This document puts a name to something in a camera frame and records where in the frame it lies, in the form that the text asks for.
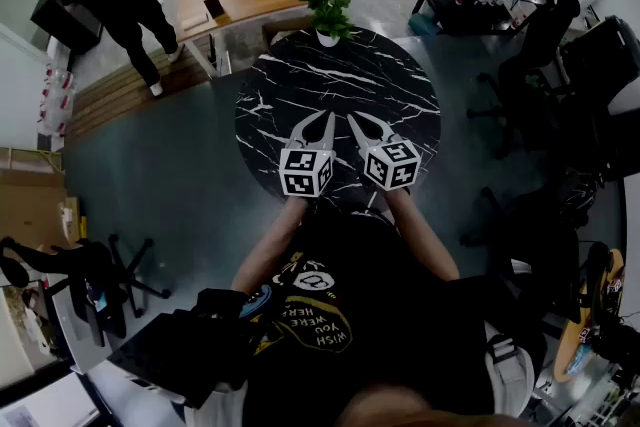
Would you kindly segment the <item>stack of cardboard boxes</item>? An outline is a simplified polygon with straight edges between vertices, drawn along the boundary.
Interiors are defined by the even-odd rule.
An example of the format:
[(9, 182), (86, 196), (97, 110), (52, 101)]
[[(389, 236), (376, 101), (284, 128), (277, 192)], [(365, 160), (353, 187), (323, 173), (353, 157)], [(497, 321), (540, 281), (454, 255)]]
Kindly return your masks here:
[(79, 201), (68, 194), (62, 155), (0, 147), (0, 239), (48, 252), (86, 234)]

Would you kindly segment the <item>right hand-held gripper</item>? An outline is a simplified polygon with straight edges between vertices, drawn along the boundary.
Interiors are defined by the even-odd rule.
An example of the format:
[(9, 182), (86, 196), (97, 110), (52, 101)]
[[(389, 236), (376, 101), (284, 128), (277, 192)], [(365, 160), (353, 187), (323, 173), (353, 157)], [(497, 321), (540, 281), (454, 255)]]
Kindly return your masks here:
[(385, 191), (415, 183), (421, 157), (411, 141), (400, 140), (387, 122), (365, 112), (348, 114), (347, 121), (358, 153), (366, 154), (364, 175), (368, 179)]

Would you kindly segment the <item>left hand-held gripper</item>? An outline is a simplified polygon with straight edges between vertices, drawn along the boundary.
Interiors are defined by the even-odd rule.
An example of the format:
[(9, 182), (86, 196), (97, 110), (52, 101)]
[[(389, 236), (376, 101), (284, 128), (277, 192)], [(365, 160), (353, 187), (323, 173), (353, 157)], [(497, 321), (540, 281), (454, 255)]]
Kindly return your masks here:
[(335, 113), (328, 114), (321, 142), (308, 145), (304, 130), (326, 114), (315, 112), (298, 122), (281, 150), (279, 177), (287, 196), (317, 198), (333, 177)]

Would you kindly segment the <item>black swivel office chair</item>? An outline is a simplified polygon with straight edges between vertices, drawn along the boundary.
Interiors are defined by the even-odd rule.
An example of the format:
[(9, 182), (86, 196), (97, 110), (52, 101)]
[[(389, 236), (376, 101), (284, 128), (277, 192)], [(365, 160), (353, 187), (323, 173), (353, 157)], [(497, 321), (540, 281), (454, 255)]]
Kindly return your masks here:
[(0, 271), (15, 287), (29, 283), (24, 264), (40, 273), (61, 274), (63, 279), (49, 286), (47, 294), (53, 297), (68, 289), (76, 316), (89, 324), (94, 343), (103, 347), (106, 333), (119, 339), (126, 337), (124, 303), (130, 304), (136, 318), (143, 315), (136, 306), (134, 289), (161, 299), (171, 296), (169, 290), (155, 290), (135, 278), (143, 257), (154, 248), (154, 241), (145, 239), (132, 261), (125, 264), (117, 248), (118, 240), (115, 234), (109, 236), (106, 245), (80, 239), (75, 248), (54, 246), (48, 254), (4, 237), (0, 239)]

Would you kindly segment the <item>person's right forearm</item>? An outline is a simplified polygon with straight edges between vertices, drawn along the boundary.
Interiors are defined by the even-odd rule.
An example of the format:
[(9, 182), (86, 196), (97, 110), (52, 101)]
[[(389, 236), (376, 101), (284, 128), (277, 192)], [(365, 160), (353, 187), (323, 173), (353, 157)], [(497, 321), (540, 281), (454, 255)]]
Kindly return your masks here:
[(397, 230), (413, 256), (443, 281), (460, 278), (459, 269), (441, 240), (430, 227), (409, 193), (404, 189), (384, 191), (383, 196)]

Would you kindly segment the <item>green plant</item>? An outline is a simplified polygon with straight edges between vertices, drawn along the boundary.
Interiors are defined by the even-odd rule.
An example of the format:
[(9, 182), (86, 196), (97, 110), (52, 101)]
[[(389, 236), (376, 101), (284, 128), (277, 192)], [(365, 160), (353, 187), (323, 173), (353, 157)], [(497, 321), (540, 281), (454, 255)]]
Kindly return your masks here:
[(355, 26), (346, 14), (351, 0), (299, 0), (313, 12), (312, 27), (320, 44), (326, 48), (353, 37)]

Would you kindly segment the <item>person's left forearm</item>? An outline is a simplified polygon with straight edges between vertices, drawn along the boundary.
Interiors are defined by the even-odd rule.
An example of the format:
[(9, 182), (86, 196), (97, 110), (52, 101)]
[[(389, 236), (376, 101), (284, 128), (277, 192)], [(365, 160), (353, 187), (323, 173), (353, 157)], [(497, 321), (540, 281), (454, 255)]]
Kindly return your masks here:
[(280, 260), (298, 229), (309, 203), (290, 196), (268, 230), (235, 274), (231, 289), (251, 295), (279, 268)]

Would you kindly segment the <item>large black mesh chair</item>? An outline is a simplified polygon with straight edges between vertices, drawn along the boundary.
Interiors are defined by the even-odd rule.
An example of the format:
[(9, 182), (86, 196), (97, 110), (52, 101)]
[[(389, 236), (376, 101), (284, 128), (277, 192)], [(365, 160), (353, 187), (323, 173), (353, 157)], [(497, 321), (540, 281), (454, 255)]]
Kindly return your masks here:
[(561, 121), (572, 166), (604, 182), (640, 172), (640, 107), (619, 114), (609, 104), (640, 78), (640, 40), (609, 16), (561, 50), (569, 93)]

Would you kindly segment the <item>pack of water bottles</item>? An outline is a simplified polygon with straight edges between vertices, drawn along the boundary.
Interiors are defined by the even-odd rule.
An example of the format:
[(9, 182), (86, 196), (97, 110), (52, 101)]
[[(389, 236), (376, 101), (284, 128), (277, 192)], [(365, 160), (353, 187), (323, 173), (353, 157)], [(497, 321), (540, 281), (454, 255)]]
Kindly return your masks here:
[(38, 120), (46, 133), (65, 134), (72, 118), (75, 93), (74, 75), (71, 72), (47, 67)]

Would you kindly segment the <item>wooden slat platform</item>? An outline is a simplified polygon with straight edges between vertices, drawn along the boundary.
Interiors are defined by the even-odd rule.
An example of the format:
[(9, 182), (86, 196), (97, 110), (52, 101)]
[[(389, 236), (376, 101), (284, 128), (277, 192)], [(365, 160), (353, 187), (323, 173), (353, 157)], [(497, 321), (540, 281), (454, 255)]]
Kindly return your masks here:
[[(151, 52), (149, 57), (159, 71), (165, 96), (177, 94), (208, 79), (205, 70), (187, 48), (173, 64), (162, 49)], [(140, 110), (156, 99), (159, 98), (151, 94), (139, 73), (131, 65), (123, 66), (76, 95), (64, 145), (71, 145), (102, 125)]]

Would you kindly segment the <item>black bag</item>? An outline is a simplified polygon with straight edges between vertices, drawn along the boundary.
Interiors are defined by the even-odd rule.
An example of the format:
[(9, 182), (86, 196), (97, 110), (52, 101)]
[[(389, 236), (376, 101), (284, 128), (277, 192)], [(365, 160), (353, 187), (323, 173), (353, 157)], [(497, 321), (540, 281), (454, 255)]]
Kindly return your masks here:
[(161, 313), (109, 356), (141, 387), (199, 408), (215, 391), (236, 391), (248, 376), (257, 296), (204, 289), (190, 310)]

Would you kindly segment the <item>person's black printed shirt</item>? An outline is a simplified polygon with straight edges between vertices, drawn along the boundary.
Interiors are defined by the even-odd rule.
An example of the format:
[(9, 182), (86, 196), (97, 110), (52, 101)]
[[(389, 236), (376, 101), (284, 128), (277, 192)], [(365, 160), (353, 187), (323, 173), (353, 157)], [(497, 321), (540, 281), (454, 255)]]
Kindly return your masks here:
[(462, 415), (493, 410), (484, 324), (378, 216), (309, 203), (250, 324), (242, 427), (334, 427), (362, 391), (398, 386)]

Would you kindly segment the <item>black cabinet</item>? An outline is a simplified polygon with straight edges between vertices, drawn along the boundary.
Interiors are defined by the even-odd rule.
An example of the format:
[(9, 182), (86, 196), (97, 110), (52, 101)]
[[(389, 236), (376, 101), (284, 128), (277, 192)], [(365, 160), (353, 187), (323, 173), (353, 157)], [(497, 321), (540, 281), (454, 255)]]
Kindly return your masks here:
[(38, 0), (30, 21), (67, 47), (83, 55), (100, 43), (103, 25), (83, 5), (67, 10), (61, 0)]

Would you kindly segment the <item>white backpack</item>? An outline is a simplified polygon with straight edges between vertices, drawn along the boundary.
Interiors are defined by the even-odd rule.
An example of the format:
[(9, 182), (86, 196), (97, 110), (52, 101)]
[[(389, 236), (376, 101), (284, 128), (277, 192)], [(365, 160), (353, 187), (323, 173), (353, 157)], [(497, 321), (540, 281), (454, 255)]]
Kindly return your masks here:
[(529, 353), (512, 337), (484, 322), (487, 339), (485, 366), (491, 383), (494, 413), (519, 417), (534, 389), (534, 367)]

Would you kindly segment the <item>teal box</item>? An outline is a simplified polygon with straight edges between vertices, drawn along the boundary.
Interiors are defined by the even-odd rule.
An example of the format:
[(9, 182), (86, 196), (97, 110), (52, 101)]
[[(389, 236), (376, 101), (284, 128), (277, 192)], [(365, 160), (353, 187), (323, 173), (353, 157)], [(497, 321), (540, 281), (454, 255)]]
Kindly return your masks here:
[(412, 14), (408, 21), (409, 29), (416, 36), (437, 36), (441, 27), (432, 18), (422, 13)]

